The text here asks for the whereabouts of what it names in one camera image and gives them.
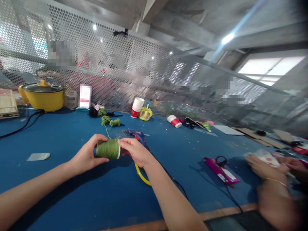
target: person's left hand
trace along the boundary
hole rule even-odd
[[[283,183],[286,182],[285,173],[289,171],[287,166],[280,165],[278,168],[274,168],[253,154],[250,154],[249,157],[245,157],[245,160],[251,166],[252,171],[262,179],[271,178]]]
[[[95,134],[86,142],[77,154],[67,164],[72,169],[74,175],[84,173],[97,165],[108,162],[107,158],[95,158],[93,150],[98,141],[107,141],[107,137],[101,134]]]

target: person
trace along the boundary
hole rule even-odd
[[[273,168],[251,154],[245,157],[252,171],[263,179],[257,189],[259,212],[278,230],[300,230],[304,226],[302,216],[288,187],[286,173],[291,172],[301,182],[303,192],[307,193],[308,170],[299,160],[283,157],[278,158],[281,165]]]
[[[60,184],[107,163],[109,161],[107,158],[94,158],[93,150],[99,140],[107,141],[107,138],[95,134],[70,161],[2,193],[0,231],[9,229],[25,212]],[[123,155],[129,154],[139,167],[144,168],[169,230],[208,230],[160,163],[142,144],[136,139],[129,138],[121,139],[118,143],[125,149]]]

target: yellow cable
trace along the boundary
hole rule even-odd
[[[136,164],[136,162],[135,162],[135,167],[136,167],[137,173],[138,173],[138,175],[140,176],[140,178],[141,178],[147,185],[152,186],[151,183],[150,183],[150,181],[148,181],[146,178],[144,178],[144,176],[141,174],[140,169],[139,169],[138,165]]]

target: black cord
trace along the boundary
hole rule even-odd
[[[20,128],[20,129],[14,131],[14,132],[8,133],[8,134],[6,134],[6,135],[2,135],[2,136],[0,136],[0,139],[1,139],[1,138],[8,137],[8,136],[13,135],[13,134],[16,134],[17,132],[20,132],[22,129],[24,129],[24,128],[28,125],[28,123],[29,123],[29,121],[30,121],[30,119],[31,119],[32,116],[37,115],[37,114],[42,114],[42,113],[44,113],[44,112],[45,112],[44,110],[38,110],[37,112],[35,112],[34,114],[32,114],[32,115],[29,116],[29,118],[28,118],[26,124],[25,124],[22,128]]]
[[[223,162],[218,162],[218,159],[219,158],[224,158],[224,161]],[[227,180],[227,175],[225,174],[224,170],[222,169],[222,167],[228,162],[227,158],[224,157],[224,156],[217,156],[216,159],[215,159],[215,162],[217,164],[217,166],[221,169],[221,171],[223,172],[224,174],[224,177],[225,179]],[[233,202],[237,205],[237,207],[239,207],[241,213],[244,213],[244,211],[242,210],[241,206],[238,204],[238,202],[234,199],[234,197],[232,196],[230,190],[229,190],[229,187],[227,184],[224,183],[224,185],[226,186],[226,189],[230,195],[230,197],[232,198]]]
[[[165,167],[160,163],[160,161],[156,158],[156,156],[153,154],[153,152],[151,152],[151,150],[150,150],[149,148],[147,148],[147,150],[154,156],[154,158],[158,161],[158,163],[163,167],[163,169],[164,169],[165,172],[168,174],[168,176],[169,176],[175,183],[177,183],[177,184],[181,187],[181,189],[183,190],[183,192],[184,192],[184,194],[185,194],[186,199],[189,201],[189,199],[188,199],[188,197],[187,197],[187,194],[186,194],[185,189],[183,188],[183,186],[182,186],[176,179],[174,179],[174,178],[168,173],[168,171],[167,171],[167,170],[165,169]]]

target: light fixture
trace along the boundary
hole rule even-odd
[[[228,42],[230,42],[232,39],[234,38],[234,34],[228,34],[226,37],[224,37],[221,41],[221,44],[226,44]]]

